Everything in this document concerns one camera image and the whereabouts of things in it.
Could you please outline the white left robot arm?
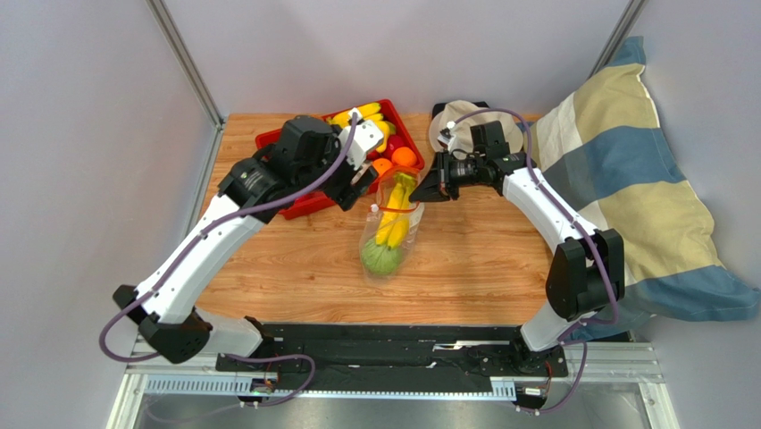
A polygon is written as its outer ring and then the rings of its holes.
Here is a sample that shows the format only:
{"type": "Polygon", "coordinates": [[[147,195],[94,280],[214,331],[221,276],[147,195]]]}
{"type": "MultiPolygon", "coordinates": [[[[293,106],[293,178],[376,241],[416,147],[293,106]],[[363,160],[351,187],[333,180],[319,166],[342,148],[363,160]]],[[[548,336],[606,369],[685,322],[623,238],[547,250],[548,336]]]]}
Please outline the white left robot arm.
{"type": "Polygon", "coordinates": [[[197,225],[171,256],[137,286],[113,294],[153,349],[173,364],[200,352],[251,357],[262,327],[251,317],[231,318],[197,307],[201,293],[235,252],[297,199],[322,192],[347,211],[376,180],[367,156],[384,132],[357,110],[348,126],[299,115],[277,140],[236,162],[221,181],[197,225]]]}

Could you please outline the green cabbage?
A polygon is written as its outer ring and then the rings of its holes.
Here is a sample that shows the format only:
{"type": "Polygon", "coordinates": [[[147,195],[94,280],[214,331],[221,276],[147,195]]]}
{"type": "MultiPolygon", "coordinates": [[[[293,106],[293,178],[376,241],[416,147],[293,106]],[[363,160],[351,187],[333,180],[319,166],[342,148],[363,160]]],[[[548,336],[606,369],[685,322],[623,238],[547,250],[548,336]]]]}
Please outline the green cabbage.
{"type": "Polygon", "coordinates": [[[360,260],[364,270],[373,275],[387,276],[397,271],[404,260],[401,248],[378,245],[375,239],[367,240],[360,250],[360,260]]]}

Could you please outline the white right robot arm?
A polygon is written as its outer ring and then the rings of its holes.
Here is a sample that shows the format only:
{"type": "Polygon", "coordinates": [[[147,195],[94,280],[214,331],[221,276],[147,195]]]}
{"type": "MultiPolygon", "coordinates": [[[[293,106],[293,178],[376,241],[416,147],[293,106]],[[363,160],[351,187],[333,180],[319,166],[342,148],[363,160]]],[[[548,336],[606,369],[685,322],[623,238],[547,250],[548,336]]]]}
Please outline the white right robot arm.
{"type": "Polygon", "coordinates": [[[521,326],[520,342],[530,352],[552,349],[605,307],[618,310],[625,293],[623,238],[574,211],[524,152],[510,149],[501,122],[475,125],[471,135],[471,152],[456,148],[435,155],[409,199],[444,202],[458,199],[464,187],[487,186],[531,221],[553,259],[546,279],[547,301],[521,326]]]}

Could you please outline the clear zip top bag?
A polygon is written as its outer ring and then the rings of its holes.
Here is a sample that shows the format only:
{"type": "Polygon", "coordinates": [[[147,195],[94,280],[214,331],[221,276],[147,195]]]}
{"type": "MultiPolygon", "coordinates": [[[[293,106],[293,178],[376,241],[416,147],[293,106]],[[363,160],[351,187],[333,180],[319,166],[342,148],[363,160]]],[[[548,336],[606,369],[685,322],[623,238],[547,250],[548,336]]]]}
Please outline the clear zip top bag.
{"type": "Polygon", "coordinates": [[[378,180],[359,242],[359,260],[370,282],[396,276],[414,249],[425,205],[412,203],[410,197],[420,179],[419,170],[395,166],[378,180]]]}

